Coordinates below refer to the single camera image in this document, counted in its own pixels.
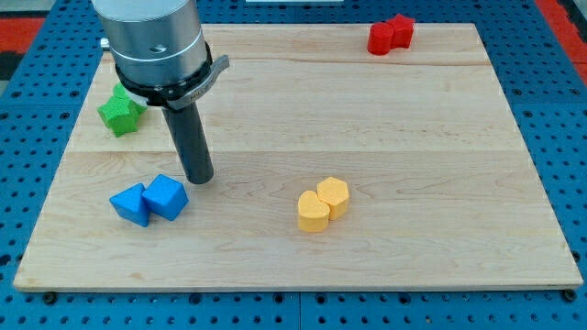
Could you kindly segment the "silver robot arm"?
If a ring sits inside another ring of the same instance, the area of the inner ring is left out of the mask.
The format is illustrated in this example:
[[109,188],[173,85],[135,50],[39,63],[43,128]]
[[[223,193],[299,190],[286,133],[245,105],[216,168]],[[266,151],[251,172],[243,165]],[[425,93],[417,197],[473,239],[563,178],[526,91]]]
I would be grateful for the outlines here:
[[195,0],[94,0],[116,65],[146,86],[179,83],[208,55]]

